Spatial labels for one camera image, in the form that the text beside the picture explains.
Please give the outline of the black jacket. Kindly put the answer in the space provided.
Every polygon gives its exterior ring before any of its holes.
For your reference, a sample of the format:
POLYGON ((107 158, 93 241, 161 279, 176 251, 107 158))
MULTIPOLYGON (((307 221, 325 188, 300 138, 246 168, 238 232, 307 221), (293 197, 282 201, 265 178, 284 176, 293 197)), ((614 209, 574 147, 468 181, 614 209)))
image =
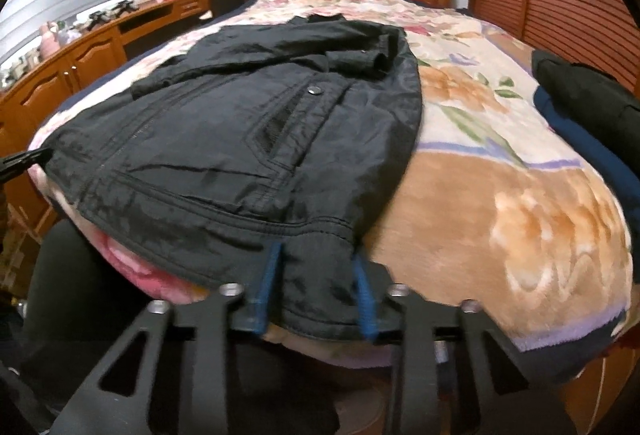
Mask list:
POLYGON ((44 173, 82 218, 215 288, 282 268, 277 325, 359 335, 352 261, 422 117, 404 29, 342 16, 227 26, 55 130, 44 173))

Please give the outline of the folded dark clothes pile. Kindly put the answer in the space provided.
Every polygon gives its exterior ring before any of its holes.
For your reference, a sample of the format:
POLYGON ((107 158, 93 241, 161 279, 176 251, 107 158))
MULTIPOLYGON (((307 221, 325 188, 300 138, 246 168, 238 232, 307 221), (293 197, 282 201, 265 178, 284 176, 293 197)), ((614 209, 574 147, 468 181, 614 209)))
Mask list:
POLYGON ((532 54, 534 105, 551 129, 613 190, 639 237, 639 99, 608 73, 555 54, 532 54))

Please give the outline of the wooden desk cabinet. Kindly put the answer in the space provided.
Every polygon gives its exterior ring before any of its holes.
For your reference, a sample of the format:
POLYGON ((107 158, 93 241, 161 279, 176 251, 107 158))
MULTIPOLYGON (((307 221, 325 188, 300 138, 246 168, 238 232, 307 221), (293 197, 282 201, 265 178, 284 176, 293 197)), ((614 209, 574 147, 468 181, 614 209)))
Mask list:
POLYGON ((186 32, 208 10, 208 0, 156 3, 62 47, 1 94, 1 155, 26 150, 39 126, 68 97, 186 32))

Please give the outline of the pink bottle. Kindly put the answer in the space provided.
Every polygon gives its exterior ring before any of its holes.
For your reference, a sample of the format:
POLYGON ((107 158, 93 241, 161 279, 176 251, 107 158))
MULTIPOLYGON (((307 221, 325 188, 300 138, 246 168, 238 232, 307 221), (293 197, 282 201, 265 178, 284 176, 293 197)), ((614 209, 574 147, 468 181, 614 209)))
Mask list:
POLYGON ((58 43, 58 25, 55 22, 46 22, 40 26, 40 58, 46 60, 53 56, 61 45, 58 43))

